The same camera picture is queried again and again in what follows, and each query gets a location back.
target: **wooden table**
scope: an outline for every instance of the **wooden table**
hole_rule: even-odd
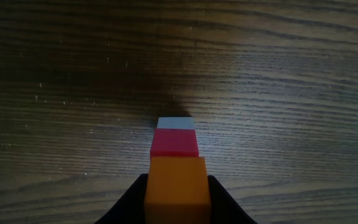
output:
[[[358,0],[0,1],[0,223],[93,223],[159,116],[259,223],[358,223]]]

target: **wood grain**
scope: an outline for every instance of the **wood grain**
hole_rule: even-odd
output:
[[[93,223],[192,115],[259,223],[358,223],[358,1],[0,1],[0,223]]]

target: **orange square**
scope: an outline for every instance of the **orange square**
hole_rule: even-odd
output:
[[[146,224],[209,223],[203,157],[152,157],[144,198]]]

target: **orange cube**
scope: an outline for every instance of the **orange cube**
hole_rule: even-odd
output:
[[[207,224],[211,215],[203,157],[152,157],[144,198],[146,224]]]

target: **block tower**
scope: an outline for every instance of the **block tower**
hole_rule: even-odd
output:
[[[193,118],[160,118],[150,149],[146,224],[207,224],[211,216],[205,159]]]

